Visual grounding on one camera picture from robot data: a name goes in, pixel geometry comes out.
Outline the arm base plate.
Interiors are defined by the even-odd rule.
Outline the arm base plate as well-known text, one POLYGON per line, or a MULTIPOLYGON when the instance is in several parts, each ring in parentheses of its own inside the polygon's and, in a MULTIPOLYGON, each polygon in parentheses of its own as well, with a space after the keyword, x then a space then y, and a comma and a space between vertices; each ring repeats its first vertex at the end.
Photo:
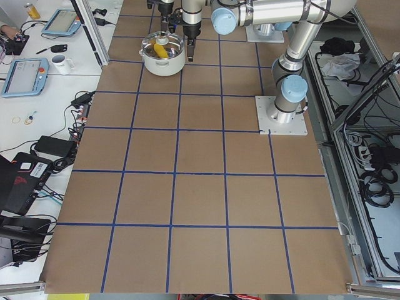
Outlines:
POLYGON ((258 24, 246 27, 248 42, 253 43, 284 43, 281 31, 275 29, 274 24, 258 24))
POLYGON ((275 96, 256 96, 257 121, 260 134, 307 136, 308 130, 301 104, 294 112, 281 112, 275 107, 275 96))

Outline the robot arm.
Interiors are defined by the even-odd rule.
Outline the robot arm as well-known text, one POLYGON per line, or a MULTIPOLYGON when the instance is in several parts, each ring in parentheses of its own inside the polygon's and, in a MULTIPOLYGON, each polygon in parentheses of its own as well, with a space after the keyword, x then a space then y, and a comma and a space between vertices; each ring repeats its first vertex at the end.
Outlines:
POLYGON ((146 5, 148 9, 152 9, 154 5, 157 6, 157 10, 161 15, 161 36, 165 36, 168 31, 169 17, 173 13, 174 0, 147 0, 146 5))
POLYGON ((303 61, 323 23, 339 19, 355 1, 341 0, 259 0, 259 1, 182 1, 174 9, 173 1, 160 1, 162 31, 183 27, 187 38, 187 58, 192 61, 196 38, 201 33, 202 10, 210 6, 214 30, 220 35, 246 28, 248 41, 283 43, 284 31, 292 23, 297 27, 286 51, 274 62, 272 75, 278 94, 266 109, 269 119, 279 124, 290 123, 299 103, 306 97, 308 85, 301 77, 303 61))

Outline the person hand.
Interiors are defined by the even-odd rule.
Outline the person hand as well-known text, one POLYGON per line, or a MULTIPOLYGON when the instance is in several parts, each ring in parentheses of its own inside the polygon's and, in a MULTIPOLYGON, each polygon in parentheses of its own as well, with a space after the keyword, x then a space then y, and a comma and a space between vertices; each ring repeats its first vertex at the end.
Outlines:
POLYGON ((5 35, 9 39, 14 39, 15 36, 20 34, 19 30, 17 30, 14 27, 11 27, 7 24, 2 24, 1 25, 1 34, 5 35))

